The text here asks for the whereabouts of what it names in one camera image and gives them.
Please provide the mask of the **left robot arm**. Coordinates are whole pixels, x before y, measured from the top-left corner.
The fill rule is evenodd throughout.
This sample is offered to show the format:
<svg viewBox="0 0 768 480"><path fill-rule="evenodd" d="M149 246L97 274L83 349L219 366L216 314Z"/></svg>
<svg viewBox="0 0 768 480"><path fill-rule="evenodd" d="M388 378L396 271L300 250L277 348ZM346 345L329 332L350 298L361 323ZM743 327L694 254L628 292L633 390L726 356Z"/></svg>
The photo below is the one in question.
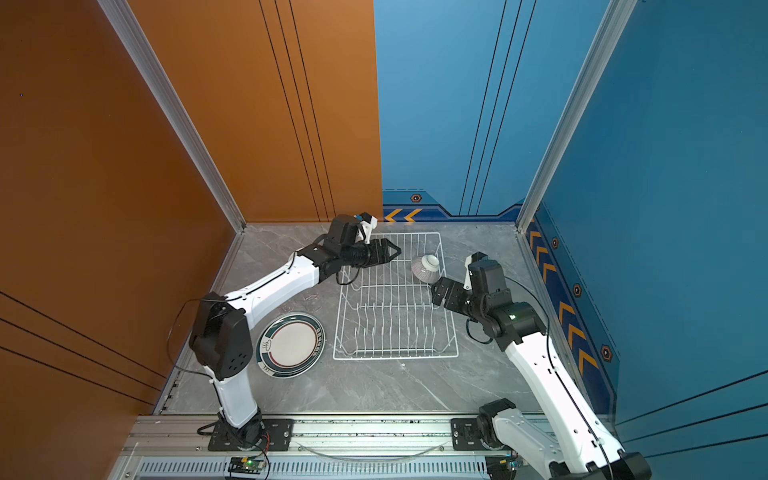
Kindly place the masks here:
<svg viewBox="0 0 768 480"><path fill-rule="evenodd" d="M387 238L372 237L376 217L339 215L327 232L295 251L287 263L261 279L226 295L210 292L198 300L189 347L219 402L217 425L237 448L260 447L262 412L245 372L253 358L251 331L267 314L343 268L385 265L402 254Z"/></svg>

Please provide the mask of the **striped bowl white base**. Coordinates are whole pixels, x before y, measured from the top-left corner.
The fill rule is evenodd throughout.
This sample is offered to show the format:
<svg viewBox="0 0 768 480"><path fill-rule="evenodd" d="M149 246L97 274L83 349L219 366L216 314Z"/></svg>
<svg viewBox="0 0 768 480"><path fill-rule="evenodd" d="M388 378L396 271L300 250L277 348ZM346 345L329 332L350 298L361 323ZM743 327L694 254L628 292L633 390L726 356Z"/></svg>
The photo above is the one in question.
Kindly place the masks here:
<svg viewBox="0 0 768 480"><path fill-rule="evenodd" d="M440 261L436 255L426 254L411 261L411 272L422 283L434 284L440 277Z"/></svg>

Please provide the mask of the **green red rimmed plate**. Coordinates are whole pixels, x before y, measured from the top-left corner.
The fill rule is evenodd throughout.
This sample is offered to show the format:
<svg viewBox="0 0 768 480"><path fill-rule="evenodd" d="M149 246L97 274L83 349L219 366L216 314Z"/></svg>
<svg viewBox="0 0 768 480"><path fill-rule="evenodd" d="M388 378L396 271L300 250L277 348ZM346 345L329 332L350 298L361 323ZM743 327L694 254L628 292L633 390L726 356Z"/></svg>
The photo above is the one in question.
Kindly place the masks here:
<svg viewBox="0 0 768 480"><path fill-rule="evenodd" d="M324 327L316 317L292 312L264 329L255 359L259 369L272 378L295 378L319 361L325 340Z"/></svg>

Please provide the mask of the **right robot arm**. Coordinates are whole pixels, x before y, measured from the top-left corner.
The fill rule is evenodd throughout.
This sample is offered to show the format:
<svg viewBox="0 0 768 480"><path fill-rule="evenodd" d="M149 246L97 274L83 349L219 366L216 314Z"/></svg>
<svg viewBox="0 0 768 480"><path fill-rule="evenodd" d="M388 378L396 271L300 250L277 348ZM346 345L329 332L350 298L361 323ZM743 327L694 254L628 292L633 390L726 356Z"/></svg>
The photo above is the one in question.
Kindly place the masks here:
<svg viewBox="0 0 768 480"><path fill-rule="evenodd" d="M547 434L501 399L479 410L482 441L515 451L544 479L651 478L645 457L627 451L585 400L556 354L550 327L530 304L513 300L501 265L477 252L467 277L467 283L447 277L433 283L433 304L482 326L522 374L553 430Z"/></svg>

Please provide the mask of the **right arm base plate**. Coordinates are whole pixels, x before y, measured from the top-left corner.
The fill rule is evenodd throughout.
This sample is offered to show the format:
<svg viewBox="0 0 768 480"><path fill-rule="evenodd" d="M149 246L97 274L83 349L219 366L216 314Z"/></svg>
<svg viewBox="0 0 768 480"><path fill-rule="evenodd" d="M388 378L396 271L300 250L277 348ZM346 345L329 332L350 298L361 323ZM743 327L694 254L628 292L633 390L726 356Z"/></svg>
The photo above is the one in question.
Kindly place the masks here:
<svg viewBox="0 0 768 480"><path fill-rule="evenodd" d="M490 430L486 431L482 428L476 417L451 418L449 424L451 448L454 451L517 451L520 445L524 448L534 445L531 440L525 440L517 431L514 431L515 436L511 443L502 442L492 436Z"/></svg>

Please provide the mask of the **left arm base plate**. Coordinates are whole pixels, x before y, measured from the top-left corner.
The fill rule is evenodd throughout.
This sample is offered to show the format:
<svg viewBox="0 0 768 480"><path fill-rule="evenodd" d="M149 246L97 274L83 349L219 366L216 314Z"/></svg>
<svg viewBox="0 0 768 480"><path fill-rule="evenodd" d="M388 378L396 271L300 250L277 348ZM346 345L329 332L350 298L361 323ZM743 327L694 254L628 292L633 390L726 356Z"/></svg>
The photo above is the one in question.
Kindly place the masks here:
<svg viewBox="0 0 768 480"><path fill-rule="evenodd" d="M285 452L289 450L294 425L290 418L256 418L235 428L221 417L214 425L208 450Z"/></svg>

